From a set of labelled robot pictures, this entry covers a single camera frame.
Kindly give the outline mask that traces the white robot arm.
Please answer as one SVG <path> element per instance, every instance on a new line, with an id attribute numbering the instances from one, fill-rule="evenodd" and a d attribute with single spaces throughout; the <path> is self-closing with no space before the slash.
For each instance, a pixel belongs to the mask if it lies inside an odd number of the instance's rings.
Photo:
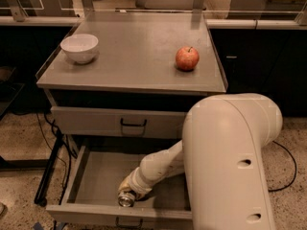
<path id="1" fill-rule="evenodd" d="M 279 107 L 263 95 L 205 98 L 186 114 L 182 139 L 145 156 L 123 180 L 118 203 L 130 207 L 184 173 L 193 230 L 275 230 L 261 148 L 282 124 Z"/>

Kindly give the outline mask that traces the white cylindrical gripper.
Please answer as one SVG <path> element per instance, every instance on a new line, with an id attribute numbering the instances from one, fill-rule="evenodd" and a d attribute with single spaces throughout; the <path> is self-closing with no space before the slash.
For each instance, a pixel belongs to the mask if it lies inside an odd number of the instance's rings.
<path id="1" fill-rule="evenodd" d="M 135 199 L 138 201 L 145 198 L 145 195 L 153 189 L 153 186 L 154 182 L 146 179 L 141 169 L 137 167 L 121 182 L 118 193 L 127 193 L 133 190 L 136 194 Z"/>

